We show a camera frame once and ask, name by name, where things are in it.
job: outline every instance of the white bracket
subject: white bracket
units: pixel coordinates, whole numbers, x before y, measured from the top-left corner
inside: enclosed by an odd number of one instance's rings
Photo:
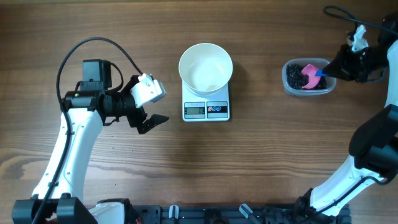
[[[169,209],[169,218],[178,219],[179,212],[180,212],[180,208],[178,207],[178,205],[172,205],[172,206],[170,206],[170,209]]]
[[[163,84],[152,78],[152,75],[142,74],[138,77],[139,83],[131,88],[130,93],[136,102],[136,108],[144,106],[147,102],[160,100],[166,95]]]
[[[365,26],[360,25],[357,29],[356,32],[354,34],[354,42],[352,45],[351,50],[353,52],[358,52],[362,49],[364,49],[365,47],[369,47],[369,44],[367,42],[367,40],[365,38],[363,38],[363,35],[365,34],[366,29]]]

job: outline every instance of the kitchen scale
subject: kitchen scale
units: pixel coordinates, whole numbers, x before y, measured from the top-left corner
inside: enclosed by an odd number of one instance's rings
[[[228,84],[215,93],[199,95],[182,82],[182,119],[186,122],[229,120]]]

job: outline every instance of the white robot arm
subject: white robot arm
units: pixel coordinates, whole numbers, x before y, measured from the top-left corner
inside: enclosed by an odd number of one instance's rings
[[[390,78],[386,106],[398,106],[398,41],[388,50],[387,58],[389,61]],[[374,177],[377,180],[384,179],[380,177],[380,174],[377,172],[365,168],[355,168],[354,157],[348,156],[344,164],[326,182],[312,190],[311,207],[315,208],[317,211],[324,209],[347,193],[347,191],[363,177],[367,176]],[[322,213],[329,216],[337,216],[346,203],[372,184],[374,184],[373,180],[365,180],[363,184],[353,190],[353,192],[346,196],[340,203]]]
[[[156,102],[165,95],[165,90],[161,82],[153,80],[152,76],[146,75],[138,77],[139,83],[136,83],[129,92],[131,93],[136,108],[142,107],[147,102]],[[70,193],[71,197],[78,197],[83,202],[83,184],[90,160],[91,150],[94,146],[97,136],[103,127],[103,119],[98,110],[89,111],[87,108],[71,108],[68,111],[70,121],[72,122],[72,137],[67,158],[62,167],[58,186],[54,188],[51,198],[61,198],[64,193]],[[37,195],[43,199],[49,189],[55,169],[57,168],[63,152],[63,147],[67,138],[67,124],[64,115],[61,115],[61,127],[57,142],[50,162],[45,173],[34,189],[32,196]]]

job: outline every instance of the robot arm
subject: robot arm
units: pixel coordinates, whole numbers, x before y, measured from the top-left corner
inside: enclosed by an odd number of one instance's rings
[[[367,125],[364,125],[359,128],[361,131],[373,131],[373,132],[379,132],[379,133],[385,133],[387,132],[386,130],[374,130],[374,126],[378,125],[385,125],[387,126],[386,122],[389,122],[389,124],[396,123],[397,120],[395,120],[395,115],[396,115],[396,106],[398,106],[398,40],[391,46],[391,48],[388,50],[387,54],[388,60],[389,60],[389,65],[390,65],[390,79],[389,79],[389,88],[388,88],[388,94],[387,94],[387,101],[386,101],[386,110],[382,111],[381,114],[378,114],[373,118],[373,120],[378,119],[377,121],[370,122],[368,121]],[[391,128],[391,131],[389,133],[396,133],[398,129]],[[354,156],[358,156],[359,151],[365,150],[369,145],[372,143],[369,142],[370,139],[375,139],[379,138],[379,135],[377,136],[360,136],[361,133],[359,131],[356,132],[356,134],[353,136],[353,139],[351,140],[351,145],[350,145],[350,156],[348,156],[347,160],[344,162],[344,164],[323,184],[319,185],[318,187],[315,187],[312,192],[311,192],[311,197],[310,197],[310,206],[315,208],[316,211],[320,211],[324,209],[325,207],[331,205],[335,200],[338,198],[341,198],[345,193],[347,193],[354,185],[356,185],[363,177],[371,176],[376,178],[377,180],[381,181],[385,177],[387,177],[388,172],[385,170],[393,170],[396,167],[394,164],[398,164],[398,160],[392,161],[389,166],[390,167],[384,167],[383,168],[383,176],[381,176],[381,171],[377,170],[375,167],[379,166],[379,164],[373,164],[367,168],[361,168],[358,169],[358,166],[355,164],[355,158]],[[394,135],[391,136],[387,135],[387,138],[392,139]],[[386,144],[390,144],[389,142],[384,142],[379,146],[380,150],[383,150]],[[377,163],[385,163],[391,158],[396,158],[398,151],[395,150],[395,148],[391,149],[389,148],[390,151],[385,155],[385,157],[380,157],[377,158],[379,161]],[[376,158],[371,158],[368,156],[366,158],[367,161],[373,162]],[[373,180],[365,180],[364,183],[359,185],[355,190],[353,190],[350,194],[348,194],[341,202],[339,202],[337,205],[329,208],[328,210],[325,210],[322,212],[324,215],[328,216],[337,216],[343,208],[343,205],[348,203],[352,198],[354,198],[357,194],[359,194],[362,190],[365,188],[369,187],[374,183]]]
[[[398,13],[388,15],[383,26],[397,30],[397,21]],[[355,132],[344,164],[326,182],[297,199],[295,217],[309,216],[318,221],[336,217],[343,206],[365,188],[375,182],[387,184],[395,177],[398,168],[398,139],[394,137],[398,132],[397,39],[398,36],[382,31],[378,46],[364,45],[355,51],[355,43],[342,45],[334,61],[323,69],[323,75],[364,83],[382,78],[384,72],[378,79],[370,80],[368,76],[374,70],[389,66],[387,100],[385,108]]]
[[[119,121],[120,117],[126,116],[130,127],[137,128],[139,134],[145,134],[169,119],[157,114],[146,119],[147,114],[142,107],[147,102],[156,102],[165,96],[161,82],[144,73],[141,76],[133,75],[120,92],[117,91],[122,85],[108,90],[111,87],[111,65],[112,63],[104,60],[83,61],[80,91],[77,91],[77,88],[75,91],[69,91],[62,100],[72,127],[72,135],[55,187],[45,202],[44,213],[41,214],[38,223],[44,223],[45,218],[49,218],[55,211],[58,220],[65,221],[70,218],[70,208],[80,208],[79,215],[83,214],[79,217],[72,215],[73,217],[93,220],[82,204],[83,184],[96,138],[103,126],[111,124],[105,122],[107,117],[116,117],[114,121]],[[49,191],[64,152],[67,131],[66,119],[61,115],[60,132],[50,162],[31,199],[16,201],[12,213],[14,223],[32,223],[39,205],[45,201],[45,195]]]

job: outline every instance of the cable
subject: cable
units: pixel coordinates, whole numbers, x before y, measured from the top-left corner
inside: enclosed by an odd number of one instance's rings
[[[355,189],[357,189],[361,184],[363,184],[365,181],[367,181],[368,179],[373,180],[375,183],[377,183],[378,185],[386,185],[388,184],[390,181],[392,181],[392,178],[388,178],[386,181],[381,182],[380,180],[377,180],[374,177],[371,176],[366,176],[363,177],[358,183],[356,183],[352,188],[350,188],[343,196],[341,196],[338,200],[335,200],[333,203],[331,203],[330,205],[326,206],[325,208],[315,212],[313,215],[311,215],[310,217],[306,218],[304,221],[299,222],[298,224],[303,224],[305,222],[308,222],[310,220],[312,220],[313,218],[315,218],[316,216],[318,216],[319,214],[329,210],[330,208],[336,206],[337,204],[339,204],[342,200],[344,200],[344,198],[346,198],[349,194],[351,194]]]
[[[387,71],[387,67],[382,68],[378,78],[372,78],[370,80],[367,80],[366,83],[376,83],[376,82],[381,81],[383,79],[384,75],[386,74],[386,71]]]
[[[340,16],[340,15],[328,12],[328,9],[336,9],[338,11],[344,12],[347,15],[349,15],[351,18]],[[326,6],[326,7],[323,8],[323,13],[325,13],[328,16],[337,18],[337,19],[342,19],[342,20],[354,22],[356,24],[356,26],[358,26],[358,23],[360,23],[360,24],[364,24],[364,25],[367,25],[367,26],[371,26],[371,27],[375,27],[375,28],[378,28],[378,29],[381,29],[381,30],[388,31],[388,32],[390,32],[391,34],[394,34],[394,35],[398,35],[398,32],[395,32],[395,31],[393,31],[391,29],[388,29],[386,27],[380,26],[379,24],[358,20],[358,19],[355,18],[354,15],[352,15],[352,13],[350,13],[347,10],[345,10],[343,8],[340,8],[338,6]]]
[[[106,90],[106,92],[107,92],[107,93],[116,93],[117,91],[119,91],[119,90],[122,89],[122,87],[123,87],[123,85],[124,85],[124,80],[123,80],[123,75],[122,75],[122,72],[120,71],[120,69],[119,69],[114,63],[112,63],[112,62],[111,62],[111,65],[112,65],[114,68],[116,68],[116,70],[119,72],[119,74],[120,74],[120,79],[122,80],[122,82],[120,83],[120,85],[119,85],[118,87],[113,88],[112,90]]]
[[[77,91],[77,90],[79,89],[79,86],[80,86],[80,84],[81,84],[82,82],[83,82],[83,81],[78,81],[78,82],[76,83],[75,91]]]
[[[76,44],[76,46],[74,46],[74,47],[69,51],[69,53],[67,54],[67,56],[65,56],[65,58],[63,59],[63,61],[62,61],[62,63],[61,63],[61,66],[60,66],[60,68],[59,68],[59,70],[58,70],[57,82],[56,82],[56,84],[55,84],[55,89],[56,89],[56,92],[57,92],[57,99],[58,99],[58,102],[59,102],[59,104],[60,104],[61,111],[62,111],[63,116],[65,117],[65,121],[66,121],[66,123],[67,123],[67,128],[68,128],[68,129],[67,129],[67,140],[65,141],[65,147],[63,148],[63,152],[62,152],[62,155],[61,155],[61,158],[60,158],[60,162],[58,163],[58,166],[57,166],[57,169],[55,170],[54,176],[53,176],[51,182],[49,183],[49,189],[47,190],[47,193],[44,195],[43,201],[42,201],[42,203],[40,204],[40,207],[39,207],[38,211],[36,212],[36,215],[35,215],[35,217],[34,217],[34,219],[33,219],[32,224],[37,224],[38,221],[41,219],[41,216],[42,216],[43,211],[44,211],[45,203],[46,203],[46,201],[49,199],[49,197],[50,197],[50,195],[51,195],[51,193],[52,193],[54,187],[56,186],[56,183],[57,183],[59,174],[60,174],[61,169],[62,169],[62,166],[63,166],[63,163],[65,162],[65,158],[66,158],[66,156],[67,156],[67,152],[68,152],[68,148],[69,148],[70,138],[71,138],[71,136],[72,136],[72,124],[70,123],[70,118],[69,118],[69,116],[68,116],[67,110],[66,110],[66,108],[64,107],[64,105],[63,105],[63,103],[62,103],[62,99],[61,99],[60,78],[61,78],[62,69],[63,69],[63,67],[65,66],[65,64],[66,64],[67,60],[69,59],[69,57],[71,56],[71,54],[72,54],[80,45],[82,45],[82,44],[84,44],[84,43],[86,43],[86,42],[92,41],[92,40],[102,40],[102,41],[105,41],[105,42],[108,42],[108,43],[110,43],[110,44],[115,45],[121,52],[123,52],[123,54],[127,57],[127,59],[129,59],[129,61],[131,62],[132,66],[134,66],[134,68],[142,75],[142,71],[139,70],[139,68],[137,67],[137,65],[136,65],[136,64],[134,63],[134,61],[131,59],[130,55],[129,55],[119,44],[113,42],[112,40],[109,40],[109,39],[107,39],[107,38],[104,38],[104,37],[91,37],[91,38],[89,38],[89,39],[82,40],[80,43]]]
[[[113,119],[111,122],[108,122],[108,123],[104,123],[104,127],[107,127],[107,126],[110,126],[111,124],[113,124],[114,122],[119,122],[120,120],[119,120],[119,118],[115,118],[115,119]]]
[[[350,18],[356,19],[356,17],[354,16],[354,14],[352,14],[352,13],[350,13],[349,11],[347,11],[347,10],[345,10],[345,9],[343,9],[343,8],[340,8],[340,7],[338,7],[338,6],[327,6],[327,7],[323,8],[323,12],[324,12],[326,15],[328,15],[328,16],[341,19],[340,17],[343,17],[343,16],[339,16],[339,15],[330,13],[330,12],[327,11],[327,9],[336,9],[336,10],[339,10],[339,11],[341,11],[341,12],[343,12],[343,13],[349,15]],[[353,33],[352,33],[353,35],[355,34],[356,29],[358,28],[358,22],[354,22],[354,24],[355,24],[355,28],[354,28],[354,31],[353,31]]]

